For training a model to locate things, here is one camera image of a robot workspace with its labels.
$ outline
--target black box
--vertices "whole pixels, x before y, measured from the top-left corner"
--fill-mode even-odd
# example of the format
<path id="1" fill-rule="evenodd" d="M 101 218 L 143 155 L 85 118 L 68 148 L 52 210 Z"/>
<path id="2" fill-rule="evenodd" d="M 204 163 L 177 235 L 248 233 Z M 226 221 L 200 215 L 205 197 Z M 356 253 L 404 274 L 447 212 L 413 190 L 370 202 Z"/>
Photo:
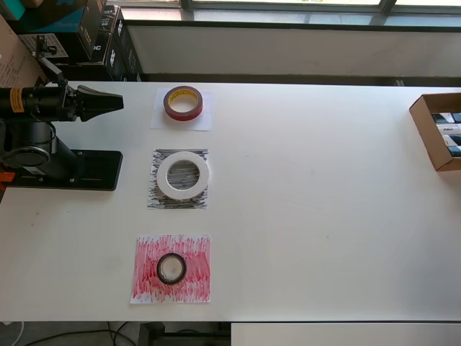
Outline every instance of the black box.
<path id="1" fill-rule="evenodd" d="M 117 5 L 107 5 L 101 21 L 100 32 L 113 34 L 115 42 L 122 54 L 123 62 L 128 70 L 128 80 L 140 81 L 143 69 L 136 54 L 135 46 L 131 40 L 128 28 L 123 25 L 122 10 Z"/>
<path id="2" fill-rule="evenodd" d="M 89 61 L 106 0 L 44 0 L 27 9 L 21 19 L 10 22 L 27 48 L 35 51 L 37 34 L 47 34 L 48 45 L 56 45 L 52 62 Z"/>
<path id="3" fill-rule="evenodd" d="M 101 32 L 88 63 L 62 64 L 56 66 L 64 78 L 71 81 L 127 81 L 128 72 L 112 34 Z"/>

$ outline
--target wall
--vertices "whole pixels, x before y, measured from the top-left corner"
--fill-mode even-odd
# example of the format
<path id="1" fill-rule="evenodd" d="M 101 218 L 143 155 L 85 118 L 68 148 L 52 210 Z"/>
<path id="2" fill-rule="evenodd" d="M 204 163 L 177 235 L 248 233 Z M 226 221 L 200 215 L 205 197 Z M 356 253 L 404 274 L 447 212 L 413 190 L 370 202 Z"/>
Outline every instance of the wall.
<path id="1" fill-rule="evenodd" d="M 130 27 L 148 74 L 461 76 L 461 34 Z"/>

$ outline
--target windowsill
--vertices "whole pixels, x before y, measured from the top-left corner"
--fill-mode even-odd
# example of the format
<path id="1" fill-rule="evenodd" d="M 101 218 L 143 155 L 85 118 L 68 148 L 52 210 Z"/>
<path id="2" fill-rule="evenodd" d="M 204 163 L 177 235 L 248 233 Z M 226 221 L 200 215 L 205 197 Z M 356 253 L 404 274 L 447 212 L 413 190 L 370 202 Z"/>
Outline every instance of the windowsill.
<path id="1" fill-rule="evenodd" d="M 123 6 L 129 25 L 265 27 L 312 30 L 461 32 L 460 15 L 312 13 L 227 9 L 154 8 L 149 3 L 109 1 Z"/>

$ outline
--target red scribbles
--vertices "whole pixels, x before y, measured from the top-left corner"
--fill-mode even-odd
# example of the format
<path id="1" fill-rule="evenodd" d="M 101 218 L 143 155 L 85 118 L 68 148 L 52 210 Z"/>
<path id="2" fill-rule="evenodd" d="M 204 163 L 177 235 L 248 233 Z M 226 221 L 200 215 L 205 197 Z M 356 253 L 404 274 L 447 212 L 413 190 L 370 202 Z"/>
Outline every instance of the red scribbles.
<path id="1" fill-rule="evenodd" d="M 158 260 L 169 252 L 181 255 L 183 281 L 165 285 L 157 277 Z M 207 235 L 142 236 L 138 238 L 131 303 L 210 301 L 210 237 Z"/>

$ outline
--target table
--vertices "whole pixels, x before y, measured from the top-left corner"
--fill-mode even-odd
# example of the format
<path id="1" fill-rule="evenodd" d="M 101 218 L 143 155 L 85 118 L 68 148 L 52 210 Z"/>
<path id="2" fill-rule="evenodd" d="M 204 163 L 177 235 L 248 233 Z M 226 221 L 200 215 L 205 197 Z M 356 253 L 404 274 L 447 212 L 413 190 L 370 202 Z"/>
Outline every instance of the table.
<path id="1" fill-rule="evenodd" d="M 58 136 L 123 152 L 117 189 L 7 189 L 0 321 L 461 319 L 461 172 L 434 171 L 408 113 L 456 89 L 192 84 L 215 93 L 194 132 L 149 129 L 178 84 L 84 84 L 125 109 Z M 147 209 L 154 148 L 209 148 L 207 210 Z M 181 233 L 211 236 L 211 303 L 130 305 L 136 238 Z"/>
<path id="2" fill-rule="evenodd" d="M 232 346 L 458 346 L 461 324 L 232 323 Z"/>

